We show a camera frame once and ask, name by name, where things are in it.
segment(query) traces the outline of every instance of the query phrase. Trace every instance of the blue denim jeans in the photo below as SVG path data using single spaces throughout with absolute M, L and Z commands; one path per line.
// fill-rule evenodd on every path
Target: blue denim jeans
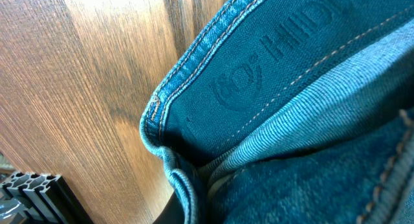
M 185 223 L 413 223 L 414 0 L 229 0 L 140 122 Z

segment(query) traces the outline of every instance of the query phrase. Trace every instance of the wooden surface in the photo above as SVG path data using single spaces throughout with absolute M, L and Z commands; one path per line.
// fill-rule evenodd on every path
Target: wooden surface
M 151 223 L 172 189 L 140 115 L 223 3 L 0 0 L 0 151 L 62 174 L 95 223 Z

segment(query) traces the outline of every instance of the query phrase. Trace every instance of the black metal object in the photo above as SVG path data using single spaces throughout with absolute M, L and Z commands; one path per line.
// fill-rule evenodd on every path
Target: black metal object
M 29 223 L 92 223 L 62 176 L 13 173 L 0 184 L 6 199 L 30 204 L 19 212 Z

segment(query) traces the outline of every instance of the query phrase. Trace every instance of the brand logo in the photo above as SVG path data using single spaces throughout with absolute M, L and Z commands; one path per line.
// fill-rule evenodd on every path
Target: brand logo
M 295 12 L 274 27 L 271 34 L 261 37 L 260 43 L 278 62 L 321 28 L 329 25 L 335 15 L 346 14 L 356 5 L 371 0 L 316 0 L 301 5 Z
M 221 105 L 234 111 L 250 107 L 261 89 L 261 68 L 257 61 L 258 55 L 253 53 L 246 63 L 210 82 L 209 86 Z

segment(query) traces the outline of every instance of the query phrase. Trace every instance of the wood grain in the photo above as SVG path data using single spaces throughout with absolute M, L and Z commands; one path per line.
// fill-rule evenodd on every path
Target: wood grain
M 150 94 L 224 0 L 0 0 L 0 151 L 62 174 L 95 223 L 151 223 L 172 188 Z

